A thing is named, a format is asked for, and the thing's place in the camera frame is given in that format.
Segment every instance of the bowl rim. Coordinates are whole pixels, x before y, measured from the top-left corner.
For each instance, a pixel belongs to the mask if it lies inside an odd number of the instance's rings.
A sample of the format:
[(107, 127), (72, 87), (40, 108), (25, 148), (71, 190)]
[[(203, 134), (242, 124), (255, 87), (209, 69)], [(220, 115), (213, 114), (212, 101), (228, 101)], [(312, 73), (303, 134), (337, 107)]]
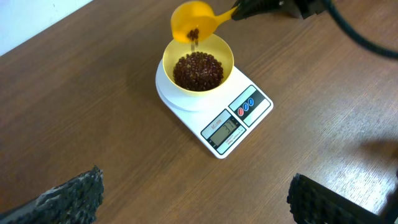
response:
[[(221, 37), (217, 36), (216, 34), (211, 34), (210, 36), (212, 36), (212, 35), (215, 36), (215, 37), (217, 37), (217, 38), (219, 38), (221, 41), (223, 41), (223, 42), (226, 44), (226, 46), (228, 47), (229, 51), (231, 52), (231, 54), (232, 54), (232, 69), (231, 69), (231, 73), (232, 73), (232, 71), (233, 71), (233, 69), (234, 69), (234, 65), (235, 65), (235, 60), (234, 60), (234, 53), (232, 52), (231, 47), (230, 47), (230, 46), (227, 44), (227, 42), (225, 42), (225, 40), (222, 39)], [(211, 91), (217, 90), (220, 86), (222, 86), (223, 84), (225, 84), (225, 83), (229, 80), (229, 77), (231, 76), (231, 74), (229, 74), (228, 77), (227, 77), (227, 79), (226, 79), (223, 83), (221, 83), (218, 87), (212, 88), (211, 90), (206, 90), (206, 91), (192, 91), (192, 90), (187, 90), (186, 88), (182, 88), (182, 87), (180, 87), (179, 85), (177, 85), (177, 84), (176, 84), (173, 80), (171, 80), (170, 77), (166, 74), (166, 69), (164, 68), (164, 56), (165, 56), (165, 53), (166, 53), (166, 49), (167, 49), (167, 47), (168, 47), (173, 41), (176, 41), (176, 40), (173, 39), (172, 41), (170, 41), (170, 43), (167, 44), (167, 46), (166, 46), (166, 48), (165, 48), (165, 50), (164, 50), (164, 52), (163, 52), (163, 56), (162, 56), (162, 66), (163, 66), (163, 71), (164, 71), (165, 76), (166, 76), (166, 77), (170, 80), (170, 82), (172, 82), (177, 88), (179, 88), (179, 89), (181, 89), (181, 90), (183, 90), (183, 91), (187, 91), (187, 92), (189, 92), (189, 93), (193, 93), (193, 94), (209, 93), (209, 92), (211, 92)]]

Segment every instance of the scale control panel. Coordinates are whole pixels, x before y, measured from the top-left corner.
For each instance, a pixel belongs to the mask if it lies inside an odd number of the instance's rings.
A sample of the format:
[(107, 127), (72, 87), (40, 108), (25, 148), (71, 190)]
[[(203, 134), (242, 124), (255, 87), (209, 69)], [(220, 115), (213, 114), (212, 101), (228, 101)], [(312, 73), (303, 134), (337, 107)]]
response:
[(224, 109), (201, 135), (222, 156), (246, 131), (251, 131), (250, 127), (270, 106), (271, 102), (250, 85), (228, 106), (230, 110)]

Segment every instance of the white scale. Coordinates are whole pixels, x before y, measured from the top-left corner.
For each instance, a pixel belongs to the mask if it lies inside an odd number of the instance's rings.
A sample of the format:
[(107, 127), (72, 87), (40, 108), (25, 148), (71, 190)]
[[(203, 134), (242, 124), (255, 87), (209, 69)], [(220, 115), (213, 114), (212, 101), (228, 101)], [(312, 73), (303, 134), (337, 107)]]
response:
[(274, 107), (236, 67), (219, 90), (203, 97), (183, 94), (166, 77), (162, 61), (155, 82), (162, 101), (219, 159), (228, 156)]

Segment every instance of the yellow bowl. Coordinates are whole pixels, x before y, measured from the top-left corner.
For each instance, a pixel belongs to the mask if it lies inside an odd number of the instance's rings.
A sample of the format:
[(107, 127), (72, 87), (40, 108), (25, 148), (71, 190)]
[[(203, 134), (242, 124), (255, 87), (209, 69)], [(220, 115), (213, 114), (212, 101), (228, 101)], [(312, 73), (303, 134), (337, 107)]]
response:
[(177, 42), (176, 40), (172, 40), (166, 47), (163, 54), (163, 69), (170, 82), (172, 82), (184, 94), (190, 96), (205, 96), (209, 93), (213, 93), (219, 90), (220, 87), (222, 87), (227, 81), (234, 67), (234, 56), (228, 44), (223, 39), (221, 39), (221, 37), (218, 37), (215, 34), (211, 34), (209, 38), (199, 42), (199, 46), (195, 47), (195, 51), (212, 54), (212, 56), (214, 56), (217, 61), (221, 62), (221, 66), (223, 67), (224, 71), (224, 78), (222, 79), (221, 84), (218, 87), (207, 91), (191, 91), (178, 86), (174, 82), (173, 71), (175, 64), (177, 64), (178, 60), (181, 57), (186, 57), (187, 54), (192, 53), (190, 44), (183, 44)]

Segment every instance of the brown wooden surface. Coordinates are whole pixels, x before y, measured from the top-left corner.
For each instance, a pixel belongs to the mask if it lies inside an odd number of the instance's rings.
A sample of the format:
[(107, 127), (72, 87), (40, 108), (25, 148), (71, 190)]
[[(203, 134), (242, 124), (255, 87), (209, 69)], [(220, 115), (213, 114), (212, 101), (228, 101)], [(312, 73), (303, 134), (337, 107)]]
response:
[[(98, 223), (293, 223), (297, 172), (380, 213), (397, 183), (398, 63), (359, 48), (326, 13), (223, 24), (236, 66), (275, 107), (218, 160), (155, 90), (182, 2), (95, 0), (0, 57), (0, 212), (96, 164)], [(338, 6), (398, 49), (397, 1)]]

